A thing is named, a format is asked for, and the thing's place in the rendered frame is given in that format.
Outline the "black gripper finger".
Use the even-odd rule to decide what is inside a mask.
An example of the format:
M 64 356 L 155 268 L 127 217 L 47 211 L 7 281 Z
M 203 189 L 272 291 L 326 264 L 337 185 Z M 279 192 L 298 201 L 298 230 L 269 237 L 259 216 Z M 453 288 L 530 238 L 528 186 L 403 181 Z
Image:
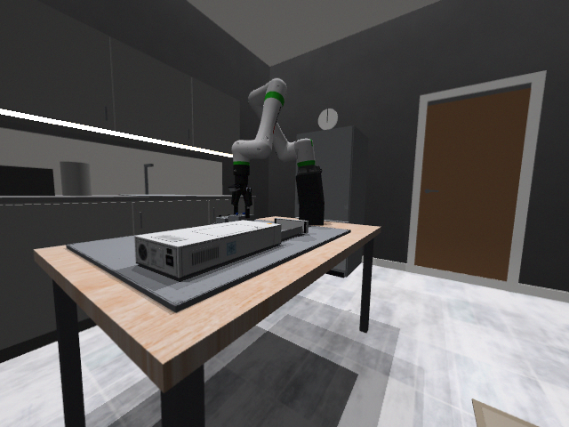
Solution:
M 232 199 L 231 199 L 231 205 L 233 205 L 234 207 L 234 214 L 238 213 L 238 202 L 239 202 L 239 198 L 241 196 L 241 194 L 238 194 L 238 191 L 232 191 Z
M 245 218 L 250 218 L 250 208 L 252 205 L 252 188 L 246 187 L 246 192 L 243 192 L 243 189 L 240 188 L 242 196 L 244 198 L 245 203 Z

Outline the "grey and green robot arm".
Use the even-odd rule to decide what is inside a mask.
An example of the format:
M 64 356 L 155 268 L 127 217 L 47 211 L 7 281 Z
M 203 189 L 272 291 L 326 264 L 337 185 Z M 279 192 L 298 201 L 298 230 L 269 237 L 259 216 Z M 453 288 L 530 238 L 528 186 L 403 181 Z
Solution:
M 322 172 L 320 166 L 315 165 L 313 141 L 301 139 L 290 143 L 277 123 L 286 94 L 286 84 L 279 78 L 249 94 L 248 103 L 260 120 L 260 127 L 255 140 L 240 140 L 232 145 L 234 175 L 250 175 L 250 159 L 268 158 L 272 144 L 280 161 L 297 160 L 297 175 Z

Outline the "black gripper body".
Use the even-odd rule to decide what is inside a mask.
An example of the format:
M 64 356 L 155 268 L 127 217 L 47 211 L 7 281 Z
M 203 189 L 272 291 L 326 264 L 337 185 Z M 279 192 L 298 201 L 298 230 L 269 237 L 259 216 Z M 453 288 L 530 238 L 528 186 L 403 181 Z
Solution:
M 245 193 L 246 187 L 248 184 L 248 176 L 247 175 L 235 175 L 235 184 L 241 184 L 241 188 L 243 189 L 243 192 Z M 238 191 L 238 194 L 242 194 L 240 190 Z

